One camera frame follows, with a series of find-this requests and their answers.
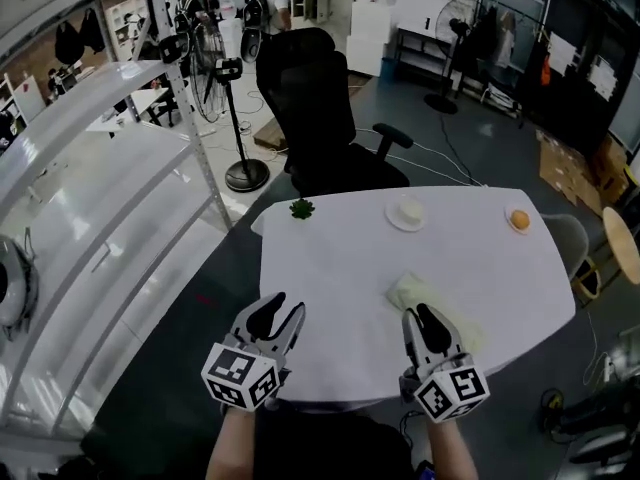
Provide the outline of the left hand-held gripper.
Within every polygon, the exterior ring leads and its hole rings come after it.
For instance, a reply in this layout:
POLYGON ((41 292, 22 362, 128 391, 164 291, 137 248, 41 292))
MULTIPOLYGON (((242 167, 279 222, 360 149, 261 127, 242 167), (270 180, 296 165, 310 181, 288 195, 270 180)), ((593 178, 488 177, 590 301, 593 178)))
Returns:
POLYGON ((201 377, 214 400, 255 412, 280 389, 278 364, 286 363, 286 355, 295 346, 306 317, 306 306, 301 302, 272 332, 275 315, 285 299, 284 292, 277 292, 251 303, 238 313, 230 330, 242 343, 263 343, 268 357, 221 343, 213 344, 201 377))

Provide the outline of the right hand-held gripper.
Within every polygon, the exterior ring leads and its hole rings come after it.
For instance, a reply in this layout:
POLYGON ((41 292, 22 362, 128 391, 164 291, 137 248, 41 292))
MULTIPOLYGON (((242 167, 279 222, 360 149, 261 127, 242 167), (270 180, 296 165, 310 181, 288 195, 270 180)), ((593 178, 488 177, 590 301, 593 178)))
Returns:
POLYGON ((417 313, 407 309, 402 331, 413 367, 400 377, 400 392, 416 401, 432 423, 460 418, 489 398, 484 373, 463 353, 460 333, 439 310, 425 303, 417 305, 417 313), (415 369, 426 365, 437 366, 420 377, 415 369))

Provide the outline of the light green cloth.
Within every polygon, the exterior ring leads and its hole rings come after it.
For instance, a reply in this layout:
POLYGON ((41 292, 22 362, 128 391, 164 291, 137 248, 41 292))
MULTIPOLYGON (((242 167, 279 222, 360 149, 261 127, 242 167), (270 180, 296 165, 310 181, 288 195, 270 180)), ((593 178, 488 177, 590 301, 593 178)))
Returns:
POLYGON ((435 308, 456 327, 467 352, 477 355, 485 348, 486 339, 482 327, 471 317, 454 309, 434 288, 413 272, 405 272, 386 291, 385 297, 400 311, 415 308, 419 303, 435 308))

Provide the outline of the person's left forearm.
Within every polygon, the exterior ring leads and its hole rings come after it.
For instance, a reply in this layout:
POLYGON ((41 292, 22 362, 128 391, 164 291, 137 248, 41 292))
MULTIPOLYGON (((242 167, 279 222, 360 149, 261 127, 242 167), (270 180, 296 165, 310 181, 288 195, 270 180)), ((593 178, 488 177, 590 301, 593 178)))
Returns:
POLYGON ((207 466, 205 480, 253 480, 255 414, 230 407, 207 466))

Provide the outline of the person's right forearm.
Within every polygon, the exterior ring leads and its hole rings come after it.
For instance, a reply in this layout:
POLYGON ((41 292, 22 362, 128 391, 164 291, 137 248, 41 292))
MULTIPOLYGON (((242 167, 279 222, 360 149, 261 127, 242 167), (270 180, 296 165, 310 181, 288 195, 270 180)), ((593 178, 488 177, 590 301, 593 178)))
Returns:
POLYGON ((427 423, 435 480, 479 480, 467 444, 455 420, 427 423))

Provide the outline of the white cup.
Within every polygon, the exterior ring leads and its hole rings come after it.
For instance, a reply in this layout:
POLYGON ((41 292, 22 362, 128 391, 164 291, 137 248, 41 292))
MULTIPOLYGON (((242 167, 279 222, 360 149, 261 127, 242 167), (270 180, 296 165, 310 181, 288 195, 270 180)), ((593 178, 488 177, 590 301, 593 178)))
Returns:
POLYGON ((398 199, 397 213, 408 226, 418 226, 424 221, 424 208, 420 201, 407 195, 398 199))

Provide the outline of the grey shell chair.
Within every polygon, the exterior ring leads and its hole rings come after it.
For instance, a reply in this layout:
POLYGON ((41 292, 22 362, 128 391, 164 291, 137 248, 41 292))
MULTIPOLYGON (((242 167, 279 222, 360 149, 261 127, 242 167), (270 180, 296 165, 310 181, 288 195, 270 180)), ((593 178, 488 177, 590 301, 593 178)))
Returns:
POLYGON ((572 280, 588 256, 588 234, 573 215, 542 214, 541 217, 558 249, 567 276, 572 280))

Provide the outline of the black white rolling chair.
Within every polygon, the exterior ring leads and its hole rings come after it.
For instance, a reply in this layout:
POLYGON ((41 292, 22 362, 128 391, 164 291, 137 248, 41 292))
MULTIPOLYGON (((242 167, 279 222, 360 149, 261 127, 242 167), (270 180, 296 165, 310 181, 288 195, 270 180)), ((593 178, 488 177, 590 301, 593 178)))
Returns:
POLYGON ((541 396, 539 427, 551 439, 574 438, 609 429, 584 444, 570 458, 572 464, 609 466, 621 457, 624 464, 640 472, 640 375, 605 385, 579 403, 564 406, 555 389, 541 396))

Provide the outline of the black mesh office chair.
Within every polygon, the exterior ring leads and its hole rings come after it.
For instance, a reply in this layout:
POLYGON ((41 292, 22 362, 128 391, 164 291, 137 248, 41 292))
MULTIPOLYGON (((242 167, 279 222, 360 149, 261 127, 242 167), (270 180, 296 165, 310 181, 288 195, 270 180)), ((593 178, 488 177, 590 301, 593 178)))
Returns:
POLYGON ((271 37, 260 48, 256 74, 287 143, 284 171, 301 197, 410 185, 386 161, 392 145, 413 146, 408 135, 377 123, 377 150, 355 142, 347 60, 326 31, 305 28, 271 37))

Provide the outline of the white metal shelving rack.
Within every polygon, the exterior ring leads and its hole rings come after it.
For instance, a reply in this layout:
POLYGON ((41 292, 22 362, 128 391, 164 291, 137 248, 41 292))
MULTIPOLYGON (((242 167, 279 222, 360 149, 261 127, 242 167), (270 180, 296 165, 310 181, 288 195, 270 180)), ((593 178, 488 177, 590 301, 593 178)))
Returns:
POLYGON ((79 441, 223 238, 179 61, 110 62, 0 155, 0 235, 36 254, 29 330, 0 330, 0 443, 79 441))

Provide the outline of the grey white oval device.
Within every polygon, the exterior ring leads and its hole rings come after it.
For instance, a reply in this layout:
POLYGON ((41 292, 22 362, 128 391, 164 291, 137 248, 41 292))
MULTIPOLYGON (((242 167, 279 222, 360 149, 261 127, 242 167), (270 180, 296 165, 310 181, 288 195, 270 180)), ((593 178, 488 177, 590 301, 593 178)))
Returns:
POLYGON ((31 230, 25 229, 23 244, 0 235, 0 330, 11 342, 29 330, 39 296, 39 274, 31 230))

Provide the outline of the black standing fan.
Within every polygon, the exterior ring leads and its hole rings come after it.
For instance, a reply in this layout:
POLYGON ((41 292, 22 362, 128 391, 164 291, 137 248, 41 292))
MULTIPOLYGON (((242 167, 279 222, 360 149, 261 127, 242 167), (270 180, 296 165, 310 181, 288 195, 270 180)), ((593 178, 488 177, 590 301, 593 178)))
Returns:
POLYGON ((190 86, 201 117, 214 123, 224 111, 225 94, 215 69, 226 58, 222 36, 214 22, 199 23, 191 35, 190 86))
POLYGON ((424 101, 441 114, 453 115, 458 111, 448 94, 453 84, 456 51, 474 26, 477 4, 477 0, 451 0, 444 5, 436 20, 435 37, 445 54, 445 61, 439 92, 427 94, 424 101))

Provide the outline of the black metal bench rack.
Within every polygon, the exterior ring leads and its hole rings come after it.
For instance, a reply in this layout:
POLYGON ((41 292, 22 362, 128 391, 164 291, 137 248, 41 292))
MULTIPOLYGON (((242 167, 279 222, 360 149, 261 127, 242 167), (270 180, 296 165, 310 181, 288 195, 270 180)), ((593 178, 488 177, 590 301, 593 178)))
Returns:
POLYGON ((453 68, 456 39, 441 41, 402 27, 397 28, 395 60, 398 68, 417 71, 428 80, 449 80, 451 88, 459 88, 461 74, 453 68))

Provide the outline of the black hanging jackets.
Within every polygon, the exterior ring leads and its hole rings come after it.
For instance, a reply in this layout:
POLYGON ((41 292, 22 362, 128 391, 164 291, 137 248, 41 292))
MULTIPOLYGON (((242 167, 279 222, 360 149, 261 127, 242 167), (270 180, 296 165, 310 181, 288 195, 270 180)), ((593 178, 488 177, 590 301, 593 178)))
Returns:
POLYGON ((75 64, 84 55, 86 47, 94 54, 105 50, 98 17, 93 8, 85 10, 79 31, 69 21, 61 23, 56 29, 54 50, 55 57, 61 64, 75 64))

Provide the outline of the black box on shelf post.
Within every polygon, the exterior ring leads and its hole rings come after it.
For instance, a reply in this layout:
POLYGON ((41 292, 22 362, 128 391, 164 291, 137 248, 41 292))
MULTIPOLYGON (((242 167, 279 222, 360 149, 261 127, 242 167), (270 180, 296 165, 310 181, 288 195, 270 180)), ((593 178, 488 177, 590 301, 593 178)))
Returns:
POLYGON ((165 64, 181 61, 190 52, 190 35, 179 33, 167 36, 159 41, 158 48, 165 64))

